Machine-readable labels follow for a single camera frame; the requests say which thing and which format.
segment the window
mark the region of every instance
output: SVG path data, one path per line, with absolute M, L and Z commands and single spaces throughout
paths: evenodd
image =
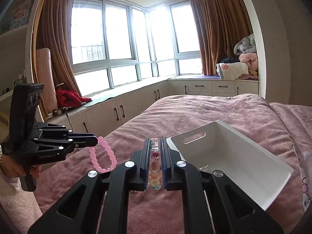
M 110 88 L 107 69 L 76 75 L 75 79 L 82 96 Z
M 149 22 L 157 60 L 174 58 L 174 49 L 170 30 L 170 18 L 166 7 L 160 7 L 149 13 Z
M 102 12 L 101 0 L 74 0 L 71 13 L 73 64 L 106 59 Z
M 157 62 L 157 67 L 159 76 L 168 76 L 176 74 L 174 60 Z
M 178 52 L 199 51 L 198 36 L 190 3 L 184 2 L 172 5 L 171 13 L 177 37 Z
M 138 80 L 135 65 L 111 68 L 114 86 Z
M 140 63 L 140 71 L 141 71 L 141 78 L 142 79 L 153 77 L 152 64 L 151 63 Z
M 180 74 L 202 74 L 202 60 L 200 58 L 179 60 Z
M 105 22 L 110 59 L 132 58 L 126 8 L 106 3 Z
M 132 9 L 135 42 L 138 51 L 139 62 L 147 62 L 151 60 L 149 54 L 149 41 L 146 32 L 145 15 L 144 12 Z

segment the folded blanket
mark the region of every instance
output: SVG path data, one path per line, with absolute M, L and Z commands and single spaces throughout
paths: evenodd
M 247 37 L 244 37 L 234 47 L 235 55 L 256 53 L 256 52 L 257 52 L 257 48 L 255 46 L 255 36 L 253 33 Z
M 221 79 L 223 80 L 248 78 L 248 67 L 243 62 L 218 63 L 217 70 L 219 72 Z
M 248 67 L 248 79 L 258 80 L 258 55 L 255 53 L 241 54 L 239 60 L 246 63 Z

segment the window sill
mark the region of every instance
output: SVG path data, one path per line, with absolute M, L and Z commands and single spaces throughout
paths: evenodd
M 81 107 L 71 108 L 68 110 L 67 114 L 69 117 L 74 116 L 74 115 L 78 114 L 79 112 L 84 111 L 86 108 L 93 106 L 93 105 L 96 105 L 96 104 L 99 104 L 101 102 L 104 102 L 110 98 L 119 97 L 123 94 L 127 94 L 129 92 L 136 91 L 136 90 L 142 89 L 144 87 L 149 87 L 155 83 L 160 83 L 160 82 L 166 81 L 167 79 L 172 78 L 172 77 L 175 77 L 175 76 L 173 75 L 173 76 L 150 77 L 150 78 L 143 79 L 142 81 L 137 81 L 134 83 L 128 83 L 128 84 L 125 84 L 122 86 L 118 86 L 115 89 L 100 92 L 100 93 L 95 94 L 95 95 L 90 97 L 92 99 L 91 102 L 84 104 Z M 67 119 L 67 117 L 63 113 L 60 116 L 53 116 L 52 118 L 48 119 L 46 122 L 58 124 L 58 123 L 66 120 L 66 119 Z

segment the drawer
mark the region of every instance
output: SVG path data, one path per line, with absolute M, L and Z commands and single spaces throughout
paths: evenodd
M 189 95 L 211 96 L 210 91 L 189 91 Z
M 212 80 L 211 91 L 235 93 L 235 81 Z
M 212 92 L 211 96 L 213 97 L 234 97 L 235 94 L 231 92 Z
M 189 80 L 189 91 L 211 91 L 211 84 L 209 80 Z

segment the cabinet door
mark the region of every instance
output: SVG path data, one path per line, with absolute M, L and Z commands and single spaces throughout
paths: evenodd
M 140 91 L 126 94 L 118 97 L 116 100 L 123 124 L 138 116 L 143 111 Z
M 148 107 L 150 107 L 153 103 L 155 103 L 158 99 L 158 88 L 157 85 L 153 85 L 150 87 L 146 87 L 140 90 L 140 98 L 142 109 L 145 111 Z
M 168 80 L 167 83 L 169 96 L 188 94 L 187 80 Z
M 107 136 L 122 125 L 116 99 L 85 111 L 91 131 L 96 136 Z
M 85 112 L 70 116 L 69 120 L 73 126 L 74 133 L 92 133 Z
M 158 83 L 156 85 L 156 88 L 157 88 L 157 99 L 161 99 L 163 97 L 167 97 L 169 94 L 168 94 L 168 84 L 167 84 L 167 81 L 164 81 L 164 82 L 161 82 L 161 83 Z
M 235 81 L 235 95 L 251 93 L 257 94 L 259 91 L 258 82 Z

